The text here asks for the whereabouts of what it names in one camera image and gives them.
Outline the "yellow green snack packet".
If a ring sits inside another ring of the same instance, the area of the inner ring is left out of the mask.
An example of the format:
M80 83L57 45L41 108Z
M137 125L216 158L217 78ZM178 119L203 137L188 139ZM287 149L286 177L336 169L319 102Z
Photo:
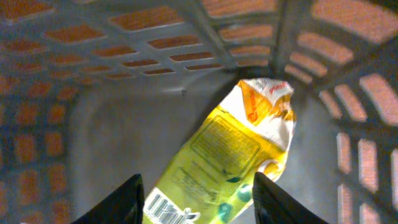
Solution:
M181 147L146 197L144 224L229 223L252 203L256 172L282 175L294 135L293 88L242 79Z

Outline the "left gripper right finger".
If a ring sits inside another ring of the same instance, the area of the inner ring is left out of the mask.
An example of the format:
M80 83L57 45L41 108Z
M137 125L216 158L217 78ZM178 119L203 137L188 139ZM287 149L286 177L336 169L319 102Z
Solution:
M252 188L256 223L327 224L262 172L256 172Z

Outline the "grey plastic mesh basket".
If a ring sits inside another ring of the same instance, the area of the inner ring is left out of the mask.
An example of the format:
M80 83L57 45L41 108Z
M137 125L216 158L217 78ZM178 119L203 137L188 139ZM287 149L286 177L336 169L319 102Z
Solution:
M278 184L328 223L397 222L396 1L2 1L1 222L147 195L241 79L289 82Z

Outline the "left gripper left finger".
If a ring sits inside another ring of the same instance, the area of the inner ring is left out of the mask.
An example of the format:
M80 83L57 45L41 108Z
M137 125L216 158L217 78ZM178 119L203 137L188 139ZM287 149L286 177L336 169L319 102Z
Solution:
M141 224L144 200L142 176L134 174L72 224Z

